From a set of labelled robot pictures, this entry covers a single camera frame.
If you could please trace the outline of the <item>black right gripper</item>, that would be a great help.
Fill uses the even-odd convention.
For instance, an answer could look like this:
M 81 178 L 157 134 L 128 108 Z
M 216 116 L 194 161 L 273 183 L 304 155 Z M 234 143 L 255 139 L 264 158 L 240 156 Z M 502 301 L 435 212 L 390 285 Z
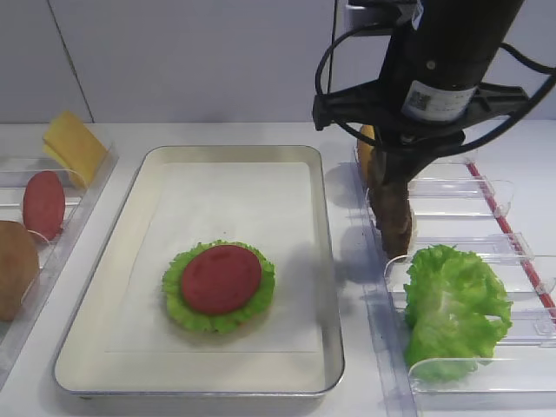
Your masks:
M 456 121 L 418 122 L 387 106 L 377 80 L 325 94 L 315 82 L 313 118 L 322 130 L 337 124 L 381 153 L 380 182 L 409 182 L 437 158 L 475 150 L 501 136 L 537 104 L 520 87 L 482 83 Z M 510 117 L 479 139 L 464 143 L 464 130 L 496 116 Z

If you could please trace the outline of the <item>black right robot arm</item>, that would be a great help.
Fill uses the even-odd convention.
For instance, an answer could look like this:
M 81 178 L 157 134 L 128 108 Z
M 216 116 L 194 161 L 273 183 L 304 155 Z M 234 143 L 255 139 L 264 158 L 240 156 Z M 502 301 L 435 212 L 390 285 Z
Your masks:
M 477 149 L 526 116 L 554 84 L 529 96 L 485 75 L 521 9 L 519 1 L 369 1 L 378 16 L 347 32 L 386 35 L 378 77 L 332 93 L 315 91 L 317 129 L 369 125 L 369 178 L 405 185 L 435 159 Z

